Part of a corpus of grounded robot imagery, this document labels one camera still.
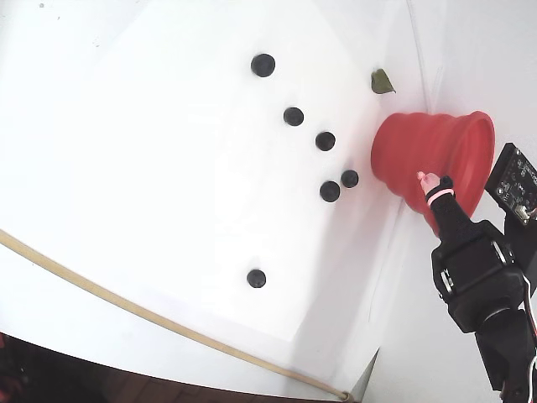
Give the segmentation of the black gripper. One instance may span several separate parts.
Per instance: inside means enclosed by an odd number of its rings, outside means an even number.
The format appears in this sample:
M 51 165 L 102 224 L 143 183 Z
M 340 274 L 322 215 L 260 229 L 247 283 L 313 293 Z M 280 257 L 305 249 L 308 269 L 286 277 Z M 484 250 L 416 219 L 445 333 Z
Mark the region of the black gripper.
M 441 240 L 431 254 L 436 289 L 460 330 L 477 332 L 494 314 L 519 307 L 523 272 L 503 234 L 463 211 L 450 176 L 419 171 L 417 179 Z

